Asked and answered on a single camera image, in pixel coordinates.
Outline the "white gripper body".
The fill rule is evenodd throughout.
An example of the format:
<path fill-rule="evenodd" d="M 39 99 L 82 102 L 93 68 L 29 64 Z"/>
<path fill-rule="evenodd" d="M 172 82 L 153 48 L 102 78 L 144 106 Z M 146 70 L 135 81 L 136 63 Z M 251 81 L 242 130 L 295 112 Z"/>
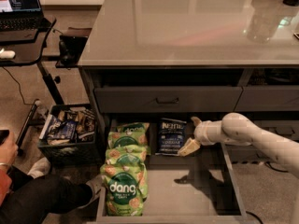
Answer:
<path fill-rule="evenodd" d="M 202 121 L 195 126 L 194 138 L 203 146 L 211 146 L 224 141 L 225 134 L 222 131 L 220 121 Z"/>

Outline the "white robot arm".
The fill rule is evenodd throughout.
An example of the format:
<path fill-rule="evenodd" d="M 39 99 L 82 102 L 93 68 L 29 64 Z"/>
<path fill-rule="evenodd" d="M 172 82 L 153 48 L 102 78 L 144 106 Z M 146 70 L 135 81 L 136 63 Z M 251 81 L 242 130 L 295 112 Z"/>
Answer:
<path fill-rule="evenodd" d="M 191 117 L 194 125 L 193 138 L 189 138 L 178 151 L 181 157 L 188 156 L 201 146 L 216 143 L 233 146 L 253 145 L 272 161 L 299 178 L 299 143 L 254 124 L 244 115 L 228 113 L 222 120 L 201 121 Z"/>

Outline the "person's hand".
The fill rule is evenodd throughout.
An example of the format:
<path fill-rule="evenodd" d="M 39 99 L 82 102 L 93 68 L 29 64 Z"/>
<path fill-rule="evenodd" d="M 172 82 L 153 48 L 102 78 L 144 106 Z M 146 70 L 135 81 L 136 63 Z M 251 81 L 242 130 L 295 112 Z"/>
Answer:
<path fill-rule="evenodd" d="M 14 132 L 10 132 L 5 142 L 0 146 L 0 169 L 5 172 L 11 167 L 18 154 Z"/>

